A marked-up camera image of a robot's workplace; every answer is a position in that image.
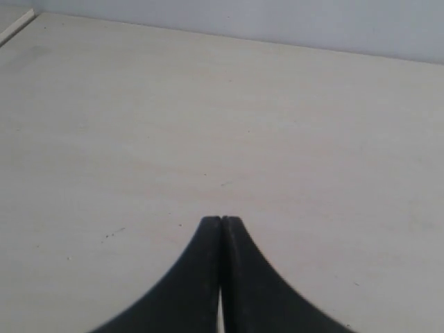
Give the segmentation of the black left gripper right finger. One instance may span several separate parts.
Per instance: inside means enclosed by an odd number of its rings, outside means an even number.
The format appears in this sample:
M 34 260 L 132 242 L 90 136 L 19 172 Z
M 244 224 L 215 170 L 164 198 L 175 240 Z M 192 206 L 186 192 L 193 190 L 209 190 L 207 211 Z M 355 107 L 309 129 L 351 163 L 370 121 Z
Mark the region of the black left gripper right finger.
M 221 297 L 226 332 L 352 331 L 296 292 L 236 216 L 222 218 Z

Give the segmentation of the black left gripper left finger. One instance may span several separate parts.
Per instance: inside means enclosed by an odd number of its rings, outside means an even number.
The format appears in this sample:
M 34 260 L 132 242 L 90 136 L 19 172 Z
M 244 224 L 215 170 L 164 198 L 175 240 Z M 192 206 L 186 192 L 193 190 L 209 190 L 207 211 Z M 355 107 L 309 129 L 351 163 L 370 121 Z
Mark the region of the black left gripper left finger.
M 221 218 L 203 218 L 177 262 L 142 298 L 95 332 L 216 332 Z

